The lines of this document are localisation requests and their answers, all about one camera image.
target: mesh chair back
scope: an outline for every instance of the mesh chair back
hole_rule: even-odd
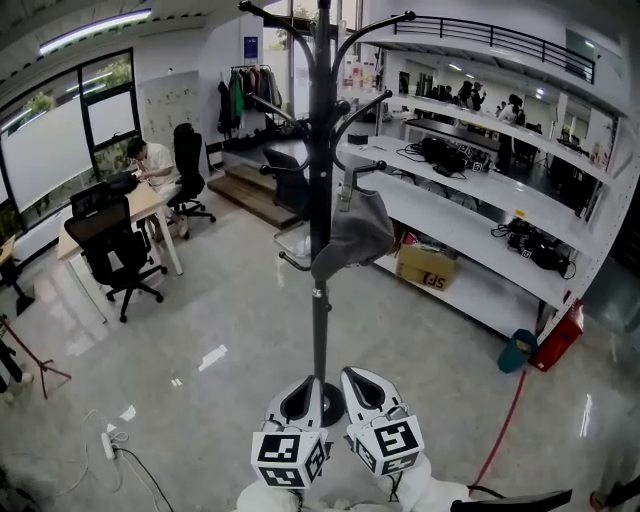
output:
[[[111,283],[114,270],[109,253],[112,251],[125,269],[137,273],[144,265],[145,258],[141,259],[136,250],[139,244],[131,229],[129,201],[126,197],[110,199],[94,212],[72,217],[65,222],[64,228],[82,248],[91,272],[99,283]]]
[[[281,169],[296,169],[299,167],[298,161],[290,155],[281,153],[274,149],[264,150],[271,167]],[[275,174],[276,180],[276,202],[292,213],[300,215],[303,220],[308,220],[309,205],[309,182],[302,172]]]
[[[195,198],[205,185],[199,170],[202,135],[196,133],[191,124],[180,124],[173,131],[173,147],[176,167],[182,176],[182,195]]]

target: gray bag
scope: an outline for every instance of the gray bag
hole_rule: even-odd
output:
[[[311,265],[317,281],[327,281],[349,265],[370,265],[393,246],[393,225],[380,194],[358,187],[353,169],[345,171],[331,224],[331,240]]]

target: white shelving unit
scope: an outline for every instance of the white shelving unit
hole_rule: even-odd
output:
[[[380,136],[370,138],[366,146],[342,144],[340,150],[373,161],[384,160],[392,167],[451,187],[526,220],[589,257],[598,255],[599,248],[587,223],[558,201],[494,171],[466,171],[466,179],[447,178],[434,171],[431,164],[399,155],[397,151],[407,144],[407,141]]]
[[[392,219],[453,247],[555,308],[562,307],[567,281],[509,251],[505,238],[491,235],[495,222],[388,174],[373,173],[358,185],[380,192]]]
[[[397,260],[389,255],[376,264],[395,273]],[[518,329],[535,332],[539,300],[467,258],[459,257],[456,264],[456,274],[446,290],[408,282],[507,337]]]
[[[366,103],[379,93],[342,91],[339,94]],[[491,235],[496,224],[474,211],[385,173],[376,172],[359,179],[362,188],[380,192],[391,218],[461,254],[454,281],[447,290],[412,284],[505,336],[511,336],[519,328],[536,332],[542,301],[555,309],[543,318],[546,323],[537,333],[538,341],[543,342],[569,307],[587,290],[620,230],[640,176],[640,156],[636,149],[640,140],[638,128],[625,119],[618,122],[609,169],[604,172],[569,148],[529,130],[502,123],[495,117],[415,96],[399,95],[385,101],[504,133],[561,158],[604,184],[590,218],[583,220],[554,199],[494,172],[476,174],[467,170],[466,180],[442,176],[429,164],[397,154],[408,141],[378,136],[371,138],[366,146],[345,143],[339,147],[341,152],[367,160],[384,160],[394,168],[496,206],[575,249],[577,273],[573,279],[565,280],[557,272],[543,270],[509,251],[506,239]],[[396,261],[392,256],[378,260],[377,264],[395,273]]]

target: wooden step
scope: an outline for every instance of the wooden step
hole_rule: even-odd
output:
[[[234,176],[211,180],[207,187],[278,229],[288,228],[300,220],[294,213],[273,204],[272,192]]]
[[[227,169],[227,176],[232,176],[242,181],[246,181],[251,185],[262,188],[273,195],[276,190],[276,181],[271,176],[263,176],[258,169],[249,167],[248,165],[236,165]]]

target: black bag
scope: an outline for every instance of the black bag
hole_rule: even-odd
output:
[[[129,192],[133,192],[140,181],[130,172],[124,171],[108,177],[107,185],[111,189],[112,197],[126,196]]]

